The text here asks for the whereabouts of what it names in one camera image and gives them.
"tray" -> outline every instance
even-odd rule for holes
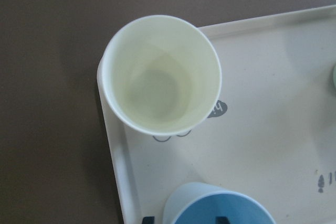
[[[100,92],[124,223],[160,224],[170,193],[198,181],[253,197],[278,224],[335,224],[336,5],[200,30],[223,87],[186,136],[134,131]]]

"cup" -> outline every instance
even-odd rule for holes
[[[205,183],[187,183],[168,198],[163,224],[275,224],[269,212],[241,193]]]
[[[188,132],[211,113],[222,73],[210,41],[192,24],[153,15],[110,40],[97,78],[119,119],[145,134]]]

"exclamation mark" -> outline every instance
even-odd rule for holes
[[[318,186],[319,186],[319,193],[322,193],[323,192],[323,188],[324,188],[324,178],[323,178],[323,175],[321,175],[320,178],[319,178]]]

